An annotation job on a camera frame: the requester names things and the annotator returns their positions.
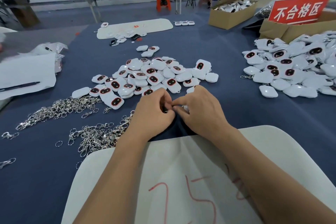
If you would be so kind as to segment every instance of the floor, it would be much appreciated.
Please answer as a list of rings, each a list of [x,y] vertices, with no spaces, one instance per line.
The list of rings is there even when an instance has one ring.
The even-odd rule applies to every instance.
[[[258,7],[266,5],[271,0],[258,0]],[[190,5],[186,7],[187,2],[182,2],[182,13],[208,13],[209,9],[204,4],[202,7],[192,8]],[[146,3],[132,3],[125,5],[106,5],[100,6],[99,10],[103,21],[109,22],[110,18],[114,18],[121,23],[129,21],[141,21],[160,18],[172,13],[175,13],[175,3],[172,2],[172,10],[162,9],[161,12],[156,11],[155,2]],[[89,7],[75,8],[65,10],[52,10],[36,12],[37,17],[41,23],[26,30],[47,29],[47,28],[59,28],[69,26],[82,26],[95,23],[93,15]],[[17,23],[9,23],[9,28],[21,31],[23,28]]]

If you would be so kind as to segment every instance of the orange stool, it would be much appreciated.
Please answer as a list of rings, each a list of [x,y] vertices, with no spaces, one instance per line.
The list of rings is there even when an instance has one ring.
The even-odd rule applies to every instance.
[[[167,1],[167,5],[163,5],[163,6],[167,7],[168,10],[171,11],[170,0],[166,0],[166,1]],[[161,11],[161,0],[156,0],[156,10],[158,12]]]

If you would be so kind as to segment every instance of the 不合格区 sign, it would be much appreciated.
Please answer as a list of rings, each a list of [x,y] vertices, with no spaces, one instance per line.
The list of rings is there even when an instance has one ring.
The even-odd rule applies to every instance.
[[[284,24],[305,24],[316,21],[329,0],[278,0],[268,20]]]

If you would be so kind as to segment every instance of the blue tablecloth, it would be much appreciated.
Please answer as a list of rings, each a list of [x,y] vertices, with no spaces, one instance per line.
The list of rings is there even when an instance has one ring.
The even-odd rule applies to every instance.
[[[242,31],[245,22],[230,30],[207,24],[208,14],[172,15],[175,20],[194,20],[195,26],[174,27],[172,30],[149,33],[143,41],[110,47],[109,39],[99,40],[92,33],[99,25],[91,25],[69,46],[64,66],[57,75],[54,88],[17,97],[0,113],[0,132],[16,132],[15,127],[28,114],[55,100],[65,99],[79,88],[95,86],[91,78],[96,74],[111,76],[126,60],[139,58],[139,45],[156,45],[156,56],[169,56],[185,67],[194,67],[198,59],[212,63],[212,71],[219,74],[217,83],[201,82],[216,96],[229,123],[236,128],[273,125],[290,134],[313,158],[329,179],[336,184],[336,126],[334,112],[336,98],[319,95],[316,99],[289,98],[283,93],[275,99],[262,97],[259,84],[241,79],[247,67],[242,51],[254,48],[257,38],[251,31]],[[109,21],[110,24],[122,23]],[[175,99],[186,93],[172,94]],[[125,100],[115,111],[103,114],[106,107],[97,104],[99,112],[81,119],[72,113],[66,118],[48,120],[20,131],[12,140],[0,141],[0,161],[17,158],[16,162],[0,170],[0,216],[2,223],[60,223],[65,203],[76,173],[76,163],[83,160],[77,151],[80,140],[68,146],[72,128],[97,123],[118,123],[123,115],[135,109],[140,96]],[[192,134],[176,118],[173,124],[154,140]],[[64,144],[57,148],[59,140]]]

